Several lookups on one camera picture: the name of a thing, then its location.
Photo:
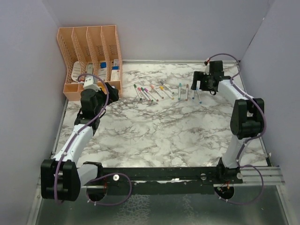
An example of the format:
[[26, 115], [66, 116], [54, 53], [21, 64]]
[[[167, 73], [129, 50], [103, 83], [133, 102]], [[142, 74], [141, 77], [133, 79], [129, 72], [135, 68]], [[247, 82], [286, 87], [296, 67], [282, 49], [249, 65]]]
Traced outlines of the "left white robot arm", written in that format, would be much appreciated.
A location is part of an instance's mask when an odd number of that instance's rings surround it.
[[75, 201], [81, 187], [91, 182], [98, 185], [104, 174], [100, 164], [87, 162], [76, 166], [84, 148], [96, 133], [100, 118], [110, 103], [119, 99], [118, 89], [105, 83], [107, 94], [102, 89], [84, 89], [81, 92], [81, 108], [75, 119], [71, 136], [63, 148], [52, 158], [45, 159], [40, 167], [41, 196], [58, 202]]

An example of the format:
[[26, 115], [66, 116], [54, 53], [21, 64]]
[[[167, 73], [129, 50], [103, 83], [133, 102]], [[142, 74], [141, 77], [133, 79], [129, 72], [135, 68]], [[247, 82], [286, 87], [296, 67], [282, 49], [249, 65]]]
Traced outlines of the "brown cap marker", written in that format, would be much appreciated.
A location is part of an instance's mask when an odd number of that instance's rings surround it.
[[189, 91], [189, 85], [186, 84], [186, 98], [185, 98], [185, 101], [188, 101], [188, 91]]

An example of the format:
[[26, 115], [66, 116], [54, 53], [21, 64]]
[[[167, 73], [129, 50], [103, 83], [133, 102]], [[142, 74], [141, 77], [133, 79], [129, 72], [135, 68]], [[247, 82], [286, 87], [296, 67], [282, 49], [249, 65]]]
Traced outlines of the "teal cap marker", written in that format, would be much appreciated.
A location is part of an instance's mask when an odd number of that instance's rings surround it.
[[179, 89], [178, 89], [178, 100], [181, 99], [181, 87], [182, 87], [182, 84], [179, 83]]

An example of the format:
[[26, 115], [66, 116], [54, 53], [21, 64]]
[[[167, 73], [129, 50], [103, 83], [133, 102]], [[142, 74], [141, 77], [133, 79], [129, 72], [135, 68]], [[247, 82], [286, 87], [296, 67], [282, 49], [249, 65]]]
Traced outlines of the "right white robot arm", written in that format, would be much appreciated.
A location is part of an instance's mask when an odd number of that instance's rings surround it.
[[203, 72], [193, 73], [191, 90], [196, 89], [212, 95], [219, 93], [233, 106], [230, 120], [232, 138], [220, 160], [223, 167], [215, 172], [216, 180], [226, 183], [233, 176], [230, 169], [240, 167], [248, 143], [262, 136], [266, 130], [264, 100], [247, 94], [234, 83], [232, 77], [225, 76], [221, 60], [209, 61]]

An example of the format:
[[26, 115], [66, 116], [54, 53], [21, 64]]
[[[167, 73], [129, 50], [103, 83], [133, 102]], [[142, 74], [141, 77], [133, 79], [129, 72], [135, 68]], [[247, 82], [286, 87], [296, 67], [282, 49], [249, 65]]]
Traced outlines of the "light blue marker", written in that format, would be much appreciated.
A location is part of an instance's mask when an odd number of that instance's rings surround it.
[[197, 90], [197, 95], [198, 95], [198, 98], [199, 98], [199, 103], [202, 104], [202, 99], [201, 99], [201, 92], [200, 92], [200, 90]]

